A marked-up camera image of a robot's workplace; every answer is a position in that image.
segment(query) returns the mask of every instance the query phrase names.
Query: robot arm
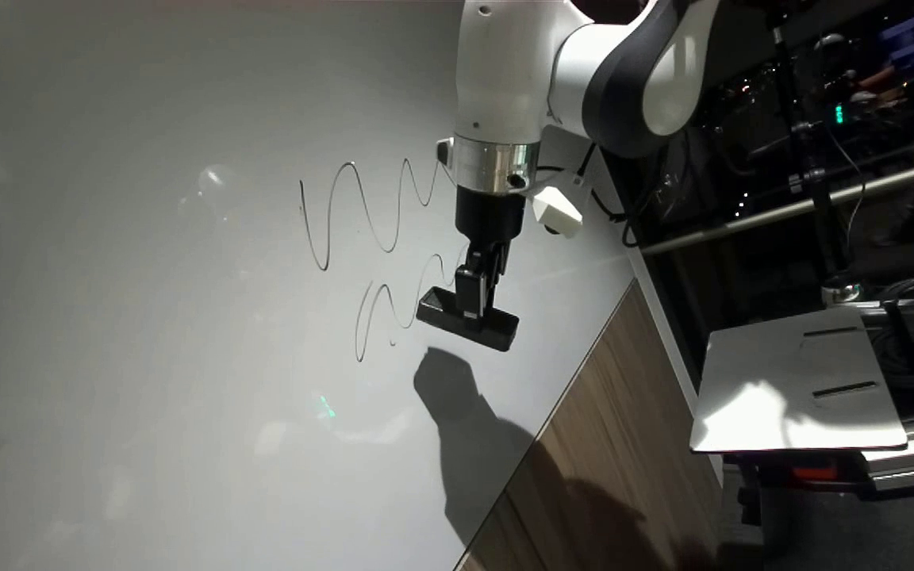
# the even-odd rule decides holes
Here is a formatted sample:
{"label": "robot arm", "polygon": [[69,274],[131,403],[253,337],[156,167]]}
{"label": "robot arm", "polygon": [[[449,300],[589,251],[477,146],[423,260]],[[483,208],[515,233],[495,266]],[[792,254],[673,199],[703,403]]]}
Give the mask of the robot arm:
{"label": "robot arm", "polygon": [[[596,26],[570,0],[466,0],[456,45],[456,134],[437,160],[456,183],[466,260],[420,320],[507,348],[519,318],[492,307],[549,122],[617,154],[648,154],[693,118],[717,0],[648,0]],[[545,208],[570,208],[543,192]]]}

